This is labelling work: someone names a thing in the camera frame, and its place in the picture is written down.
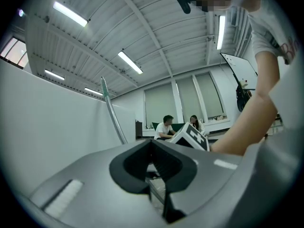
ceiling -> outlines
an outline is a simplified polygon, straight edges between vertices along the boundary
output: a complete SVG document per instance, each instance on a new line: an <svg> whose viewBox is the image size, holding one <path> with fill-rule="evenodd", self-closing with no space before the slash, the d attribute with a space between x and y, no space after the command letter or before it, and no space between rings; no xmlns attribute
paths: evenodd
<svg viewBox="0 0 304 228"><path fill-rule="evenodd" d="M53 9L64 4L86 20L85 27ZM192 7L183 13L176 0L31 0L25 41L33 74L97 99L100 78L111 97L197 68L217 65L219 15L226 15L221 52L239 55L247 45L250 25L237 10L239 26L230 23L232 11L205 13ZM137 74L118 53L141 68ZM48 69L64 81L46 75Z"/></svg>

white label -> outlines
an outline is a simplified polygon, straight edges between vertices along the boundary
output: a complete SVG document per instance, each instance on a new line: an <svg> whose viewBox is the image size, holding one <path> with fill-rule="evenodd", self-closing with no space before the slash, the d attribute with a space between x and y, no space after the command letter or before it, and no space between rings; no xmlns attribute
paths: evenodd
<svg viewBox="0 0 304 228"><path fill-rule="evenodd" d="M83 183L72 180L44 210L50 216L58 219L65 212L70 202L76 197Z"/></svg>
<svg viewBox="0 0 304 228"><path fill-rule="evenodd" d="M222 161L222 160L219 160L219 159L215 160L214 164L218 165L220 167L224 167L224 168L228 168L228 169L232 169L232 170L235 170L238 167L238 165L236 165L236 164L232 164L232 163Z"/></svg>

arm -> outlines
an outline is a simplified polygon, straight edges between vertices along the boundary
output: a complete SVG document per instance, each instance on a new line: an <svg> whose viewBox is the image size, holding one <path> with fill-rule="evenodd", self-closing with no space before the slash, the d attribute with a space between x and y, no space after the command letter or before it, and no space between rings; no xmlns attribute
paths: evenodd
<svg viewBox="0 0 304 228"><path fill-rule="evenodd" d="M161 137L161 138L170 139L170 138L172 138L173 136L172 136L172 135L166 135L166 134L164 134L164 133L160 133L160 137Z"/></svg>
<svg viewBox="0 0 304 228"><path fill-rule="evenodd" d="M176 132L173 130L172 126L170 126L170 128L169 128L169 132L170 132L172 135L176 134Z"/></svg>
<svg viewBox="0 0 304 228"><path fill-rule="evenodd" d="M275 120L277 110L268 93L280 78L277 57L268 51L256 54L258 68L256 93L224 137L212 151L243 155L247 147L260 142Z"/></svg>

sleeve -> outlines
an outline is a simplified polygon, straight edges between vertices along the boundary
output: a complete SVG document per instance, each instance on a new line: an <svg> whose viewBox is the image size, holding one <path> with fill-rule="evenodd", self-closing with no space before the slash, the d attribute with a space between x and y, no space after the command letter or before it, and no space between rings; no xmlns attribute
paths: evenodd
<svg viewBox="0 0 304 228"><path fill-rule="evenodd" d="M261 51L273 53L276 57L282 56L280 47L272 34L262 25L259 25L253 18L249 18L252 28L252 50L254 55Z"/></svg>
<svg viewBox="0 0 304 228"><path fill-rule="evenodd" d="M161 124L158 124L157 127L156 127L156 130L155 130L157 133L163 133L163 129L162 129L162 126Z"/></svg>

window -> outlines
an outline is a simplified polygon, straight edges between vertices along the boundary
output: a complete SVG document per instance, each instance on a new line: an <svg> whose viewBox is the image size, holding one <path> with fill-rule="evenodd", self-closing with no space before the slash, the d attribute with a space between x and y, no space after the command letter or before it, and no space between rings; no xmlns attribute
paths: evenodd
<svg viewBox="0 0 304 228"><path fill-rule="evenodd" d="M181 98L184 121L190 121L192 115L196 115L198 119L203 119L203 113L192 77L177 80L176 83Z"/></svg>
<svg viewBox="0 0 304 228"><path fill-rule="evenodd" d="M173 122L177 122L172 84L145 90L145 104L148 128L152 127L152 122L161 123L165 115L173 116Z"/></svg>
<svg viewBox="0 0 304 228"><path fill-rule="evenodd" d="M1 56L20 67L25 67L29 60L25 43L16 38L9 41L1 52Z"/></svg>
<svg viewBox="0 0 304 228"><path fill-rule="evenodd" d="M204 99L208 119L222 115L223 107L210 74L196 76L196 79Z"/></svg>

